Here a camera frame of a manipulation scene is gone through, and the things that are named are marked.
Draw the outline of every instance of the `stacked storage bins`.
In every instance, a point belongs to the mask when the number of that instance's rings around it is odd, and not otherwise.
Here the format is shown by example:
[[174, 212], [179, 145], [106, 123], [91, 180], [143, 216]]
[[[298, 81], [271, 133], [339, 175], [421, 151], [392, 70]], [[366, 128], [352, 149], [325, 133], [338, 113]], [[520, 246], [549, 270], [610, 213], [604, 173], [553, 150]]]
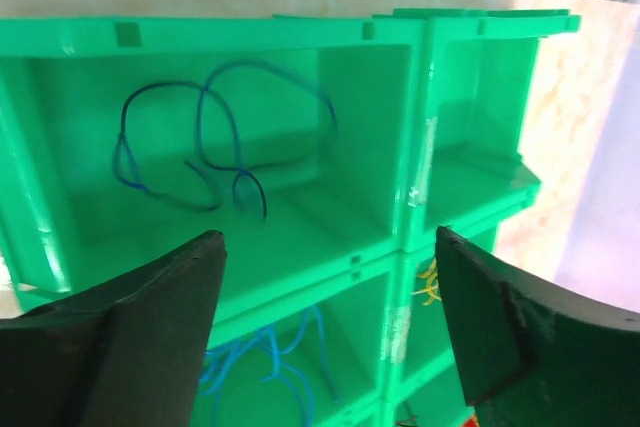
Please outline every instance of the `stacked storage bins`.
[[[420, 425], [462, 423], [442, 306], [411, 295], [415, 274], [438, 225], [491, 249], [533, 203], [517, 149], [538, 43], [578, 28], [567, 11], [0, 21], [0, 250], [18, 297], [28, 309], [220, 230], [211, 352], [272, 325], [303, 377], [261, 381], [273, 359], [248, 349], [194, 426], [388, 426], [407, 406]], [[214, 171], [218, 208], [163, 202], [211, 194], [184, 166], [202, 161], [198, 93], [177, 87], [140, 96], [127, 120], [140, 171], [122, 170], [162, 195], [116, 181], [125, 99], [214, 69], [264, 199]], [[233, 165], [224, 109], [203, 108], [203, 149]]]

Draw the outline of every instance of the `green plastic bin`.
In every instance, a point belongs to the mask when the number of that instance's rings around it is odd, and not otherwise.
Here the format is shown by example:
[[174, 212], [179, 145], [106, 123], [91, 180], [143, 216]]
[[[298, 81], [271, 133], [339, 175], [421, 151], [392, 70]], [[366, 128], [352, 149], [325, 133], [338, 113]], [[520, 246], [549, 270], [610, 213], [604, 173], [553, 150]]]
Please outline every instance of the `green plastic bin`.
[[[212, 228], [224, 232], [229, 252], [219, 321], [400, 247], [417, 142], [408, 113], [419, 84], [421, 22], [3, 20], [0, 33], [0, 250], [23, 305], [85, 289]], [[337, 135], [327, 135], [327, 109], [316, 97], [256, 69], [227, 72], [214, 86], [236, 117], [245, 164], [285, 162], [255, 171], [266, 221], [256, 189], [240, 185], [239, 208], [223, 174], [209, 172], [224, 200], [209, 213], [165, 205], [114, 179], [128, 95], [162, 80], [204, 83], [212, 69], [238, 59], [295, 72], [322, 88], [337, 112]], [[196, 157], [197, 96], [149, 92], [127, 118], [141, 176], [188, 200], [207, 198], [183, 165]], [[225, 165], [233, 148], [222, 110], [205, 104], [203, 143]]]
[[422, 149], [409, 189], [403, 249], [433, 242], [438, 225], [464, 232], [529, 207], [538, 178], [518, 154], [540, 39], [576, 32], [567, 10], [482, 11], [398, 9], [421, 19], [425, 70], [414, 118]]
[[[314, 426], [370, 425], [371, 410], [379, 405], [384, 383], [384, 363], [380, 361], [381, 339], [391, 300], [391, 281], [396, 264], [387, 263], [381, 275], [360, 282], [317, 304], [322, 312], [330, 377], [337, 401], [321, 370], [320, 342], [316, 318], [311, 316], [300, 345], [282, 360], [298, 369], [313, 392]], [[278, 320], [278, 345], [284, 348], [296, 337], [299, 313]], [[262, 383], [272, 372], [272, 360], [260, 349], [251, 349], [229, 370], [217, 397], [196, 399], [191, 426], [235, 427], [240, 425], [303, 425], [300, 407], [290, 387], [279, 379]], [[305, 386], [296, 375], [282, 369], [283, 375], [303, 393]], [[217, 402], [215, 420], [212, 420]]]

